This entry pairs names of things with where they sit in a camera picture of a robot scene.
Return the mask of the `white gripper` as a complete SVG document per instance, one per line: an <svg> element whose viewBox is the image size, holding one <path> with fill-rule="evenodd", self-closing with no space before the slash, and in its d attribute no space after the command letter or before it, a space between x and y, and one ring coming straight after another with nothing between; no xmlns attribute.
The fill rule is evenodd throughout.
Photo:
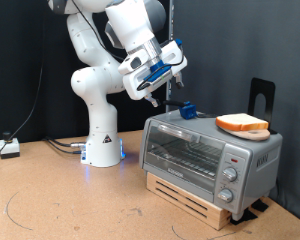
<svg viewBox="0 0 300 240"><path fill-rule="evenodd" d="M149 41L130 52L118 70L123 75L124 87L130 98L145 98L156 108L160 101L150 93L172 77L175 77L176 87L183 88L180 71L186 66L181 40L173 40L163 47Z"/></svg>

